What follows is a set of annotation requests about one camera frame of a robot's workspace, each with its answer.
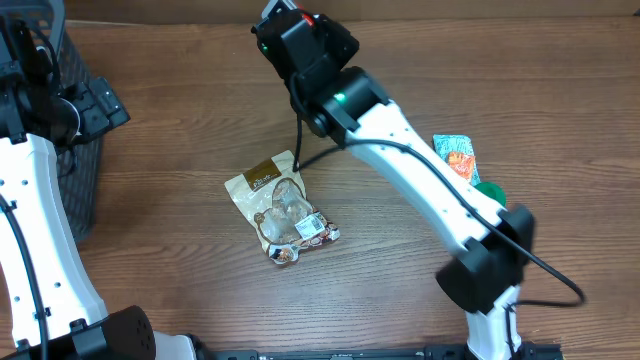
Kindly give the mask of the brown snack pouch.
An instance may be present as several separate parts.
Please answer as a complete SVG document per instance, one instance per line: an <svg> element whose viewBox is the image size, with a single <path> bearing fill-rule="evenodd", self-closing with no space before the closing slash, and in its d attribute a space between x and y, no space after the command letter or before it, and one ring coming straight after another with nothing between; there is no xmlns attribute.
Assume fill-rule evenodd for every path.
<svg viewBox="0 0 640 360"><path fill-rule="evenodd" d="M336 241L339 228L312 205L287 150L225 182L233 203L256 230L265 254L278 265L302 251Z"/></svg>

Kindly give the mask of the teal snack packet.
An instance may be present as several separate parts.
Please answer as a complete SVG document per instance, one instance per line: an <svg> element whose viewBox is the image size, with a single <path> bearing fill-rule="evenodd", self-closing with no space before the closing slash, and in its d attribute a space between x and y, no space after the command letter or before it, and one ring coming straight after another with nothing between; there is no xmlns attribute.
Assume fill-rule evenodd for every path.
<svg viewBox="0 0 640 360"><path fill-rule="evenodd" d="M433 145L436 153L445 161L447 165L448 165L447 155L452 151L463 152L463 153L475 156L471 139L466 135L436 134L433 136ZM469 182L469 183L473 186L480 183L480 177L477 170L477 163L475 165L475 173L474 173L473 180L472 182Z"/></svg>

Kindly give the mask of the green lid jar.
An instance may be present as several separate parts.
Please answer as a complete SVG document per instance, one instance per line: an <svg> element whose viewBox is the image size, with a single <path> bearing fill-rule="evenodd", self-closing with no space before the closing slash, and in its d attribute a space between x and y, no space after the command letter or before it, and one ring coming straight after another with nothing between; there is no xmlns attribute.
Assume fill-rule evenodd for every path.
<svg viewBox="0 0 640 360"><path fill-rule="evenodd" d="M475 185L475 188L482 194L498 202L501 206L506 206L507 197L499 185L492 182L480 182Z"/></svg>

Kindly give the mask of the red item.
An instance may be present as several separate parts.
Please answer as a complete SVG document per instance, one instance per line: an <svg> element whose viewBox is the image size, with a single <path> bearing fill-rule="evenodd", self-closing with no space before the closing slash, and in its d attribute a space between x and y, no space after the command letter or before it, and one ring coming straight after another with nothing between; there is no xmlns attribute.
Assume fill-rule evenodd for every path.
<svg viewBox="0 0 640 360"><path fill-rule="evenodd" d="M314 27L316 25L314 14L308 12L307 10L301 7L298 8L298 11L300 12L301 16L310 27Z"/></svg>

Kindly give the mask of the orange snack packet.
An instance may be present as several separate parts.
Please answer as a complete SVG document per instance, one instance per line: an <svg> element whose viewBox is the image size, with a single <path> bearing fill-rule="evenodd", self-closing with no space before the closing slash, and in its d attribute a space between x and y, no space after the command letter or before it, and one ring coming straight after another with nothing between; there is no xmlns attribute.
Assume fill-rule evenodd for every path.
<svg viewBox="0 0 640 360"><path fill-rule="evenodd" d="M447 163L456 174L468 182L472 182L476 165L474 155L452 151L447 155Z"/></svg>

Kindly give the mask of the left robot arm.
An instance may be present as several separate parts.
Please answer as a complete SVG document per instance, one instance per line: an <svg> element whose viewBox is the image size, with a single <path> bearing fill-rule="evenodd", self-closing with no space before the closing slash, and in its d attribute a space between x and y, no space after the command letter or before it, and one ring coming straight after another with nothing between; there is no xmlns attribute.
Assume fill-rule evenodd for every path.
<svg viewBox="0 0 640 360"><path fill-rule="evenodd" d="M195 336L152 328L130 306L109 313L80 259L57 157L130 116L104 78L62 87L49 39L1 19L1 267L15 359L210 359Z"/></svg>

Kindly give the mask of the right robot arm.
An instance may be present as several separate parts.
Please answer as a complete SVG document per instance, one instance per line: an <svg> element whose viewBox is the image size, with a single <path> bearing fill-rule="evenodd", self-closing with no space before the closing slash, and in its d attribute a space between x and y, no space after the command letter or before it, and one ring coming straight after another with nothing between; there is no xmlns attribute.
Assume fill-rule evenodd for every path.
<svg viewBox="0 0 640 360"><path fill-rule="evenodd" d="M339 23L293 1L271 1L252 32L284 80L299 125L330 137L383 176L431 224L451 261L436 274L466 314L475 359L521 359L519 296L535 221L480 192L417 134L398 104L360 67L358 41Z"/></svg>

